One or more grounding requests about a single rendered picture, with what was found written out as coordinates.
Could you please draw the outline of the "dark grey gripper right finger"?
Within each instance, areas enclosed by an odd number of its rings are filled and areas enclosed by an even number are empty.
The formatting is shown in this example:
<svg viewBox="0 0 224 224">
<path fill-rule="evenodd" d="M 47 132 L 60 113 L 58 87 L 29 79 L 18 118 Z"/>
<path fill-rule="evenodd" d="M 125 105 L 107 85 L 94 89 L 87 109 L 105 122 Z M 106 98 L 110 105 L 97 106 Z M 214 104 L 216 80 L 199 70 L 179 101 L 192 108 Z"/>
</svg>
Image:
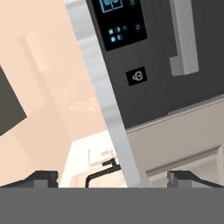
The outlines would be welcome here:
<svg viewBox="0 0 224 224">
<path fill-rule="evenodd" d="M 168 171 L 167 187 L 176 188 L 224 188 L 224 185 L 204 180 L 191 171 Z"/>
</svg>

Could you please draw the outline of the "white sink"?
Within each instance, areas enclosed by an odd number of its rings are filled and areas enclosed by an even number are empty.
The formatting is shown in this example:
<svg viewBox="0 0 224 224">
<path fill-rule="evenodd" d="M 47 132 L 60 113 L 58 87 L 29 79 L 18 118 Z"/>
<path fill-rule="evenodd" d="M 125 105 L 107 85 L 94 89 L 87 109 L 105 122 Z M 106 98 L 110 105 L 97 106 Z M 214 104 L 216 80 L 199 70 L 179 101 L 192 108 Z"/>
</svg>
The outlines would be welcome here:
<svg viewBox="0 0 224 224">
<path fill-rule="evenodd" d="M 59 187 L 84 187 L 88 175 L 109 168 L 102 163 L 111 158 L 119 163 L 107 131 L 73 141 Z"/>
</svg>

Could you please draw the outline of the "silver fridge body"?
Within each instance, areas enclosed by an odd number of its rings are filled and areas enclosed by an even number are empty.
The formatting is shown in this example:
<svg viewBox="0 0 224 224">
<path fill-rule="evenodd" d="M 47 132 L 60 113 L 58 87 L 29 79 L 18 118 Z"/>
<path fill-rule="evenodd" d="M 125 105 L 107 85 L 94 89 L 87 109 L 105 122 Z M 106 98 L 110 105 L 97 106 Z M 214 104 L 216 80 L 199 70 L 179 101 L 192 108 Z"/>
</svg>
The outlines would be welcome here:
<svg viewBox="0 0 224 224">
<path fill-rule="evenodd" d="M 107 125 L 108 133 L 122 167 L 127 187 L 150 187 L 146 172 L 135 160 L 130 142 L 117 106 L 109 74 L 86 0 L 63 0 L 66 12 L 77 38 L 89 78 Z"/>
</svg>

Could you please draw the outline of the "dark brown panel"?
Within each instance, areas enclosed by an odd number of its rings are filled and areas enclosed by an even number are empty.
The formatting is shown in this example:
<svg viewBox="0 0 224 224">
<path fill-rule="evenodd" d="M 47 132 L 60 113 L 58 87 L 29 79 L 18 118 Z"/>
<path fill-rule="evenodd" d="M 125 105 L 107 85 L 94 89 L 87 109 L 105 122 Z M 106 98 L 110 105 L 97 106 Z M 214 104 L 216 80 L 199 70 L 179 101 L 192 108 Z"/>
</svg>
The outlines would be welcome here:
<svg viewBox="0 0 224 224">
<path fill-rule="evenodd" d="M 0 66 L 0 136 L 25 118 L 26 113 Z"/>
</svg>

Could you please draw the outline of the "black tap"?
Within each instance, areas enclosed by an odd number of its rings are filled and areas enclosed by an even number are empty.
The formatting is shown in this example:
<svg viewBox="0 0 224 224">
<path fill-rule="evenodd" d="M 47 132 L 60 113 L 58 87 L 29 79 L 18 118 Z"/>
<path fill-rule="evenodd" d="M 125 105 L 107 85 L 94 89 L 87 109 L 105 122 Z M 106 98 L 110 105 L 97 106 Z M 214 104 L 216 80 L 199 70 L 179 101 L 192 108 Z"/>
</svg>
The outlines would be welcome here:
<svg viewBox="0 0 224 224">
<path fill-rule="evenodd" d="M 118 171 L 121 170 L 121 166 L 116 162 L 116 160 L 114 158 L 111 158 L 110 160 L 107 160 L 107 161 L 103 162 L 102 165 L 103 166 L 110 165 L 110 167 L 105 169 L 105 170 L 89 174 L 86 177 L 86 180 L 85 180 L 85 187 L 86 188 L 89 188 L 89 183 L 90 183 L 91 180 L 97 179 L 101 176 L 109 175 L 111 173 L 118 172 Z"/>
</svg>

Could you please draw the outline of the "beige cupboard door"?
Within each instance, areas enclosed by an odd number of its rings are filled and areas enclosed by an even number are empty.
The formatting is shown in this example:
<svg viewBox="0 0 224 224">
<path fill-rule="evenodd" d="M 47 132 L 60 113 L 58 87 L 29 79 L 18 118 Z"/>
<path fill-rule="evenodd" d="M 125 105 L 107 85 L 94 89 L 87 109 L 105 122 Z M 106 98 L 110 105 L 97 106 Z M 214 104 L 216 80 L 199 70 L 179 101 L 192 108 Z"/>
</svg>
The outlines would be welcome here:
<svg viewBox="0 0 224 224">
<path fill-rule="evenodd" d="M 127 131 L 137 169 L 152 187 L 168 171 L 190 171 L 224 186 L 224 95 Z"/>
</svg>

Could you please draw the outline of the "dark grey fridge door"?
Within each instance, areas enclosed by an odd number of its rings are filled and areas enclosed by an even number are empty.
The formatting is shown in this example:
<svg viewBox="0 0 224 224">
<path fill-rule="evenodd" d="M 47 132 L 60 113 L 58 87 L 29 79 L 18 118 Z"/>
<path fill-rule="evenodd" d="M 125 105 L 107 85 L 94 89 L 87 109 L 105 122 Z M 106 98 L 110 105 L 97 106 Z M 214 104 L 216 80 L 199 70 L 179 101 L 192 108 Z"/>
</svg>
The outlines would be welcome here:
<svg viewBox="0 0 224 224">
<path fill-rule="evenodd" d="M 169 0 L 86 0 L 125 128 L 224 95 L 224 0 L 192 0 L 199 71 L 173 76 Z"/>
</svg>

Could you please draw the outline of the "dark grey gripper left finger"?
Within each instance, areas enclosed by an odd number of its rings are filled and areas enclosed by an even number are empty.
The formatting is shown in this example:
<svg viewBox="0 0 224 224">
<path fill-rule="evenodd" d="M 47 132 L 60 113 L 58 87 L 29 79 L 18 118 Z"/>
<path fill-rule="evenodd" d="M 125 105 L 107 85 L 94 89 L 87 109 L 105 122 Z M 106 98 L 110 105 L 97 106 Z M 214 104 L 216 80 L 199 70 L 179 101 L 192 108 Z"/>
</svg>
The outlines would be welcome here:
<svg viewBox="0 0 224 224">
<path fill-rule="evenodd" d="M 2 188 L 58 188 L 58 177 L 57 171 L 35 171 L 27 178 L 2 185 Z"/>
</svg>

